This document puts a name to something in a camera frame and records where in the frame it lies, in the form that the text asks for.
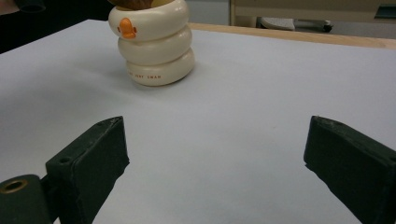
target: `white stacked container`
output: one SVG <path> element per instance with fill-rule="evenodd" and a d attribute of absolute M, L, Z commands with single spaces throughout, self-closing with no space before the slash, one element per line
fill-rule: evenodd
<path fill-rule="evenodd" d="M 131 78 L 142 85 L 161 86 L 186 76 L 194 67 L 189 9 L 184 0 L 132 11 L 114 7 L 109 25 L 119 36 L 119 51 Z"/>

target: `screw hole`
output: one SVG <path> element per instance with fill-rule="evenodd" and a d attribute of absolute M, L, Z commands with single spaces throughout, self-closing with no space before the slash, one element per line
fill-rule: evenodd
<path fill-rule="evenodd" d="M 27 180 L 24 179 L 14 180 L 6 184 L 4 187 L 0 188 L 0 192 L 4 194 L 13 193 L 20 189 L 23 189 L 26 185 L 27 185 Z"/>
<path fill-rule="evenodd" d="M 68 157 L 61 158 L 61 159 L 59 160 L 59 162 L 60 162 L 61 164 L 68 163 L 68 162 L 70 162 L 70 158 L 68 158 Z"/>

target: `wooden table edge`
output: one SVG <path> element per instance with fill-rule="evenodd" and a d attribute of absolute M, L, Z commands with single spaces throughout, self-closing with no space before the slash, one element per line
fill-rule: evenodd
<path fill-rule="evenodd" d="M 271 38 L 314 42 L 322 44 L 345 45 L 378 49 L 396 49 L 395 39 L 349 36 L 349 35 L 330 35 L 312 34 L 303 32 L 279 31 L 268 29 L 257 29 L 226 25 L 213 25 L 202 23 L 189 23 L 192 30 L 202 30 L 210 32 L 220 32 L 239 35 L 255 35 Z"/>

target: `white table surface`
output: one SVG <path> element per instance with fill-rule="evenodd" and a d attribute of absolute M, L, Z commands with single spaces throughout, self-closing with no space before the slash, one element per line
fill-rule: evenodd
<path fill-rule="evenodd" d="M 359 223 L 304 166 L 309 120 L 396 148 L 396 50 L 193 31 L 194 70 L 129 79 L 106 22 L 0 55 L 1 181 L 124 116 L 131 164 L 94 223 Z"/>

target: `white ring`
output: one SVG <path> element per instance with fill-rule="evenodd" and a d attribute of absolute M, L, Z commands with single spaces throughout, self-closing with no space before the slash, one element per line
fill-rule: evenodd
<path fill-rule="evenodd" d="M 124 38 L 120 33 L 119 26 L 123 19 L 128 19 L 136 29 L 135 38 Z M 184 0 L 137 11 L 114 7 L 108 15 L 108 23 L 114 34 L 131 41 L 164 38 L 181 30 L 188 20 L 189 8 Z"/>
<path fill-rule="evenodd" d="M 145 86 L 162 86 L 176 82 L 186 76 L 194 67 L 195 59 L 192 49 L 180 58 L 159 65 L 143 66 L 126 63 L 131 78 Z"/>
<path fill-rule="evenodd" d="M 192 33 L 189 26 L 169 37 L 135 42 L 119 38 L 119 51 L 130 63 L 154 65 L 168 63 L 180 57 L 191 45 Z"/>

